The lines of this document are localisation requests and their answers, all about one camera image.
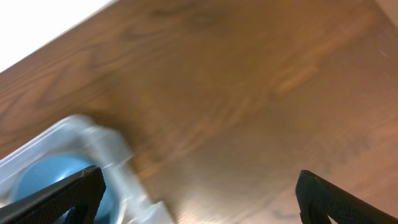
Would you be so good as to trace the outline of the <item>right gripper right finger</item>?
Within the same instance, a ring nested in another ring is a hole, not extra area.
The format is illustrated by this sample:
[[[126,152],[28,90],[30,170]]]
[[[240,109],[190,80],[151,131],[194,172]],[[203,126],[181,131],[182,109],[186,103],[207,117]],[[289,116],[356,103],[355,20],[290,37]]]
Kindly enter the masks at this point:
[[[304,224],[397,224],[397,218],[373,207],[320,176],[302,170],[295,195]]]

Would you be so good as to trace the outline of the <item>dark blue bowl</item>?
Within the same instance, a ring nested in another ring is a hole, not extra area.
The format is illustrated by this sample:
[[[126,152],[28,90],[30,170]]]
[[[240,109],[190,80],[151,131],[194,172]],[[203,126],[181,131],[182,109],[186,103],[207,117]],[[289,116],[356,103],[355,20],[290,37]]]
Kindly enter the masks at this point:
[[[41,159],[24,171],[12,191],[11,202],[32,195],[93,164],[94,162],[80,156],[50,156]],[[96,224],[114,223],[116,210],[113,192],[107,188],[94,222]]]

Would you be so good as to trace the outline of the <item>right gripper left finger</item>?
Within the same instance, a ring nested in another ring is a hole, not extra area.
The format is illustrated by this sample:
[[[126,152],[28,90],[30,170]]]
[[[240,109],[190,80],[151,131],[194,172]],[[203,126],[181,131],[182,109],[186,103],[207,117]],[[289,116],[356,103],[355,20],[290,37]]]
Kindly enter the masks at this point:
[[[102,171],[89,166],[1,208],[1,223],[93,223],[106,185]]]

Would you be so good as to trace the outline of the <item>clear plastic storage bin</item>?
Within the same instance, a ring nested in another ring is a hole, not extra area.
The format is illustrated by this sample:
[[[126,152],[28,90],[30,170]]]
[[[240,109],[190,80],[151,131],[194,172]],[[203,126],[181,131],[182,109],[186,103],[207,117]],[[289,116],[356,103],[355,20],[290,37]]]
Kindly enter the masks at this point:
[[[173,223],[165,204],[152,202],[128,167],[133,153],[120,133],[82,115],[60,120],[1,159],[1,206],[13,203],[12,191],[28,167],[46,157],[63,155],[83,157],[101,168],[117,207],[114,223]]]

